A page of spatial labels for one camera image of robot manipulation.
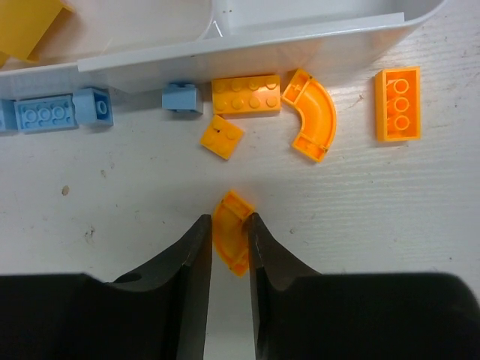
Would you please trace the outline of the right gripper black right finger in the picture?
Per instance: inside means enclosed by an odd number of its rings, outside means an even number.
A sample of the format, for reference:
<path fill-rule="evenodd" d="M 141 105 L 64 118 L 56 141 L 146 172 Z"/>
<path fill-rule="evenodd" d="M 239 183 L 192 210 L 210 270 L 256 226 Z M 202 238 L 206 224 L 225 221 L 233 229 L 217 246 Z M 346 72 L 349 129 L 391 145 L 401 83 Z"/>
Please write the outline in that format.
<path fill-rule="evenodd" d="M 258 359 L 477 359 L 479 303 L 441 272 L 320 274 L 245 225 Z"/>

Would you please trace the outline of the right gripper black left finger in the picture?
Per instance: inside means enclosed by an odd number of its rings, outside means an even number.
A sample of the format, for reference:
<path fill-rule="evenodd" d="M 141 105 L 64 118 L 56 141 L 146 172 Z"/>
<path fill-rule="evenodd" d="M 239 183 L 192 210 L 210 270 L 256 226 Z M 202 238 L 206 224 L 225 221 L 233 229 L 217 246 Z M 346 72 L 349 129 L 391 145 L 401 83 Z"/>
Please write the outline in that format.
<path fill-rule="evenodd" d="M 201 359 L 212 219 L 113 282 L 89 274 L 1 277 L 3 359 Z"/>

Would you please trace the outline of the small orange curved lego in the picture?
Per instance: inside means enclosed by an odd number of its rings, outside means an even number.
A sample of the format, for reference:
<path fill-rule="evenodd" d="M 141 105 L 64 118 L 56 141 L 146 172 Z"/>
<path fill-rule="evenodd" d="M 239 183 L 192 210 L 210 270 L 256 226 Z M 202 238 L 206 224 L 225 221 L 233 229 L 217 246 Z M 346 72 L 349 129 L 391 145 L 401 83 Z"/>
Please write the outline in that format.
<path fill-rule="evenodd" d="M 244 230 L 255 207 L 234 190 L 225 194 L 212 216 L 212 239 L 217 254 L 228 269 L 242 277 L 249 269 L 248 235 Z"/>

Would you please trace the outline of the large orange curved lego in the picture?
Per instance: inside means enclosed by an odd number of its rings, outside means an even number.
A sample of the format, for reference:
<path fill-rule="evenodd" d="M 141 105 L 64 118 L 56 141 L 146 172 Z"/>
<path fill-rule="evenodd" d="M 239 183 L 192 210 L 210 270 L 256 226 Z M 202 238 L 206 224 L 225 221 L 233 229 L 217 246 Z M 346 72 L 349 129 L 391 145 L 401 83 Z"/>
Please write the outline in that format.
<path fill-rule="evenodd" d="M 335 138 L 337 113 L 326 89 L 306 70 L 297 69 L 281 100 L 292 107 L 301 121 L 292 147 L 317 163 L 329 151 Z"/>

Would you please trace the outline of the small orange square plate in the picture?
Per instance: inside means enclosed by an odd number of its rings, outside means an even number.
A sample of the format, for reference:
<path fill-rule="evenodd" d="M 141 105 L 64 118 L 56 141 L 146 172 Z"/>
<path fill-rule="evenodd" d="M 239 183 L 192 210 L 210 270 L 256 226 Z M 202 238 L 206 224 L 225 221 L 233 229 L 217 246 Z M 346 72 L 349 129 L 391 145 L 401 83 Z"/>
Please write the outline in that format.
<path fill-rule="evenodd" d="M 224 160 L 229 160 L 244 131 L 219 115 L 214 115 L 199 143 Z"/>

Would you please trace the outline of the single light blue lego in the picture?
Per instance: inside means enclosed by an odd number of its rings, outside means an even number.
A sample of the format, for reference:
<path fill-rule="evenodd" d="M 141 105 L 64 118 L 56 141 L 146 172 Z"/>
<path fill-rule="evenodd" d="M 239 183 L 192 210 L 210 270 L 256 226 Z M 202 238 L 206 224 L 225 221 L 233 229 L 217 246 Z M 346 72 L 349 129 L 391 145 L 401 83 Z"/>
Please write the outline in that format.
<path fill-rule="evenodd" d="M 162 90 L 161 105 L 173 112 L 203 113 L 200 90 L 191 83 L 170 83 Z"/>

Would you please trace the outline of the orange 2x4 lego plate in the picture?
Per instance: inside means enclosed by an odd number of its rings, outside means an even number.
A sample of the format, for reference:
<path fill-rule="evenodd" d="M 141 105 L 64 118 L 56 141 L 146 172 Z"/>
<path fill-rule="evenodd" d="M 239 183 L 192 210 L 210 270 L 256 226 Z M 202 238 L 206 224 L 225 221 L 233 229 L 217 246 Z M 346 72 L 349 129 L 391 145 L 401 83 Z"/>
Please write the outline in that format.
<path fill-rule="evenodd" d="M 279 75 L 243 76 L 211 81 L 214 114 L 273 113 L 281 108 Z"/>

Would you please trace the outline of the orange 2x3 lego brick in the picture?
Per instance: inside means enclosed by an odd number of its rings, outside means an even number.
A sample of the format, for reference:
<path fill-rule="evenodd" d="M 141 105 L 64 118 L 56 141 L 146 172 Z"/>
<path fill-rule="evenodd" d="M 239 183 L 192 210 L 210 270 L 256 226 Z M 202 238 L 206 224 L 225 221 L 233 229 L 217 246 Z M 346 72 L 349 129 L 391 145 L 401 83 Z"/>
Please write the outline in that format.
<path fill-rule="evenodd" d="M 374 78 L 376 138 L 381 143 L 422 137 L 419 67 L 381 70 Z"/>

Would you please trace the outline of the yellow 2x3 lego brick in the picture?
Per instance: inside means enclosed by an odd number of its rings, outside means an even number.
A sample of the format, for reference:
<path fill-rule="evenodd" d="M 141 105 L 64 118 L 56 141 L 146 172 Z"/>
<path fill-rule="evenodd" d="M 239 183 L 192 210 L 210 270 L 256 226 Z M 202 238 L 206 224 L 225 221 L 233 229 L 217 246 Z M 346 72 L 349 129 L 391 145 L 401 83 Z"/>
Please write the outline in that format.
<path fill-rule="evenodd" d="M 38 44 L 57 17 L 74 13 L 63 1 L 1 1 L 1 67 L 9 58 L 37 63 Z"/>

